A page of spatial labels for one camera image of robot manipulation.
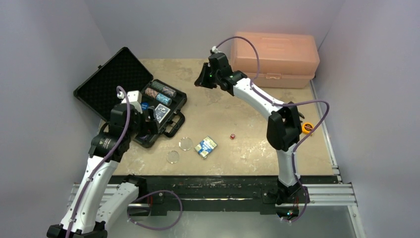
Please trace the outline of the blue patterned card deck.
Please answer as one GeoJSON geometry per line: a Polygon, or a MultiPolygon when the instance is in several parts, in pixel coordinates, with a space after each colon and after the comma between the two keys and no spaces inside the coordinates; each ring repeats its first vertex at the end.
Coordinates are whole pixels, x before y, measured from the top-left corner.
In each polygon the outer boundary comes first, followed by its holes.
{"type": "Polygon", "coordinates": [[[162,123],[164,118],[171,112],[171,109],[163,104],[158,104],[155,108],[155,116],[156,120],[159,122],[159,124],[162,123]]]}

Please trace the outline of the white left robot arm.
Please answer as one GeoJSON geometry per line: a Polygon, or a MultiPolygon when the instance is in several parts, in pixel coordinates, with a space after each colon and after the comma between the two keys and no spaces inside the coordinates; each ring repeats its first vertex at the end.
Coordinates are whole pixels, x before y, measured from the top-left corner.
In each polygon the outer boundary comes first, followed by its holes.
{"type": "Polygon", "coordinates": [[[134,201],[146,200],[146,181],[127,176],[120,184],[121,191],[101,204],[112,174],[130,142],[136,136],[158,133],[159,119],[154,107],[143,111],[139,103],[123,101],[111,110],[111,117],[92,139],[87,167],[80,187],[64,218],[51,225],[49,238],[105,238],[117,216],[134,201]]]}

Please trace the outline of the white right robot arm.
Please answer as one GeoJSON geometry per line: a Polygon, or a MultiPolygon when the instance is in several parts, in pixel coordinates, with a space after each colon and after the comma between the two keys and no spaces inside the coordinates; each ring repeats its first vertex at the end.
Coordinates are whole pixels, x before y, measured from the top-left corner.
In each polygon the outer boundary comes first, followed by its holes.
{"type": "Polygon", "coordinates": [[[243,72],[233,71],[224,53],[212,53],[208,60],[195,86],[209,89],[220,87],[249,104],[267,120],[266,138],[276,150],[279,165],[276,204],[293,201],[302,188],[296,168],[296,148],[302,133],[297,107],[284,106],[254,86],[243,72]]]}

